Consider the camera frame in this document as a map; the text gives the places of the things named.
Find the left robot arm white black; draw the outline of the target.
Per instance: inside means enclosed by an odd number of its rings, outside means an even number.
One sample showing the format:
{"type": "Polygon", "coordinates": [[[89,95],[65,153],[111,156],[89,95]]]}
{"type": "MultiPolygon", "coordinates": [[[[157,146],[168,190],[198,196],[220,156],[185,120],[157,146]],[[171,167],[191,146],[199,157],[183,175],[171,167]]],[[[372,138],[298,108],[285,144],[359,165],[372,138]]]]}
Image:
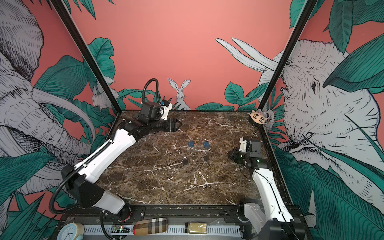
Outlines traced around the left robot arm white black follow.
{"type": "Polygon", "coordinates": [[[128,148],[148,134],[158,132],[176,132],[182,123],[175,118],[169,118],[173,105],[171,100],[161,99],[155,94],[152,102],[146,101],[147,87],[150,83],[158,83],[150,79],[142,90],[142,107],[134,118],[123,119],[110,138],[74,167],[62,169],[63,181],[53,193],[49,210],[52,214],[60,215],[76,208],[95,208],[102,212],[115,215],[119,222],[126,222],[132,216],[130,204],[123,197],[112,194],[96,182],[102,173],[128,148]],[[77,201],[75,205],[63,210],[55,208],[56,198],[62,189],[66,189],[77,201]]]}

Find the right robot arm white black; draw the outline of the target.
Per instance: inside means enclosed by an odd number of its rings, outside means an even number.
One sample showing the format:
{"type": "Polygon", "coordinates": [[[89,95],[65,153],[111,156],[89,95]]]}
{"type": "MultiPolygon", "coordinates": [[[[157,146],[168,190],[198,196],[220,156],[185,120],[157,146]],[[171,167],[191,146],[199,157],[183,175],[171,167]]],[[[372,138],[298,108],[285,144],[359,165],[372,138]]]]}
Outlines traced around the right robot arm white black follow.
{"type": "Polygon", "coordinates": [[[305,226],[294,220],[286,207],[275,182],[272,167],[262,158],[261,142],[252,138],[240,138],[240,146],[228,152],[229,159],[250,172],[263,206],[242,201],[237,206],[238,219],[250,223],[252,230],[244,233],[251,240],[304,240],[305,226]]]}

